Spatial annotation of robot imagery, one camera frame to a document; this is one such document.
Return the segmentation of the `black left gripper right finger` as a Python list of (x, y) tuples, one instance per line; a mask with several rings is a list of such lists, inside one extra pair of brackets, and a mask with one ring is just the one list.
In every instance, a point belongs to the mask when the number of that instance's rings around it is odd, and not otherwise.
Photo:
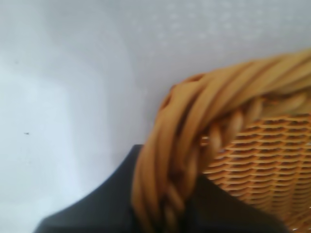
[(186, 233), (288, 233), (277, 218), (229, 195), (199, 176), (186, 205)]

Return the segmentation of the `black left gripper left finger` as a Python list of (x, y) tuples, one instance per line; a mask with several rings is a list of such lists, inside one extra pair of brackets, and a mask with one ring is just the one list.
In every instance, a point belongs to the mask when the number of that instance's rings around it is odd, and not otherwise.
[(139, 233), (131, 208), (134, 167), (141, 145), (134, 145), (116, 171), (80, 201), (43, 219), (37, 233)]

